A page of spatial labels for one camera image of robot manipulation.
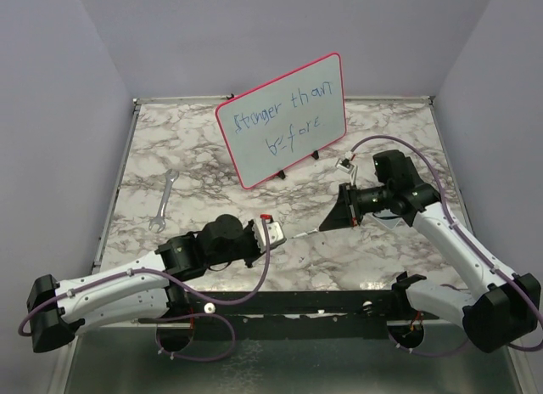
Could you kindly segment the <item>white blue whiteboard marker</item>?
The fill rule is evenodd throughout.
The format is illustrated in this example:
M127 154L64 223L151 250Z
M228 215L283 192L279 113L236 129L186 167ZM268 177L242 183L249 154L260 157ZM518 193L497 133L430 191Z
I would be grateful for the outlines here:
M301 232L299 234L296 234L294 236L291 237L291 239L301 239L301 238L304 238L304 237L309 237L313 234L318 234L320 233L319 229L318 228L314 228L312 230L308 230L308 231L304 231L304 232Z

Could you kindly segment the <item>pink framed whiteboard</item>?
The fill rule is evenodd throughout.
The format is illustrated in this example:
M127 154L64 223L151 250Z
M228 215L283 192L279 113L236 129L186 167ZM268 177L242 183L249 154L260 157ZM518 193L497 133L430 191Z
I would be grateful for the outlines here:
M240 185L252 189L347 133L342 59L316 59L219 104L215 115Z

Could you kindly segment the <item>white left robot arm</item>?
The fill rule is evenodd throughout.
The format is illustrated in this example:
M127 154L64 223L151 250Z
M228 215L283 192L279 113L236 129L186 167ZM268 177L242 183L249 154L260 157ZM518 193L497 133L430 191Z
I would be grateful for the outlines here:
M242 261L246 267L263 258L264 272L271 252L285 240L281 224L269 215L242 224L224 214L197 232L168 239L155 250L118 268L58 281L52 275L36 279L26 301L27 314L18 334L31 339L35 353L50 352L99 326L134 319L175 322L191 318L187 294L206 305L236 306L253 298L266 280L262 274L246 295L224 300L188 286L213 267Z

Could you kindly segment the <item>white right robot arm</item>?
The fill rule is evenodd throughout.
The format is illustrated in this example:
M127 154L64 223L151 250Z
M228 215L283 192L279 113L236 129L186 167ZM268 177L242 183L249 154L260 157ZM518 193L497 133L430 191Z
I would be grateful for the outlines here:
M482 352L493 352L542 324L541 287L531 274L519 275L500 262L450 214L429 184L399 191L380 186L339 186L333 209L319 226L327 232L353 228L369 213L389 210L425 237L460 275L467 291L437 285L421 275L394 284L389 298L398 318L429 312L461 327Z

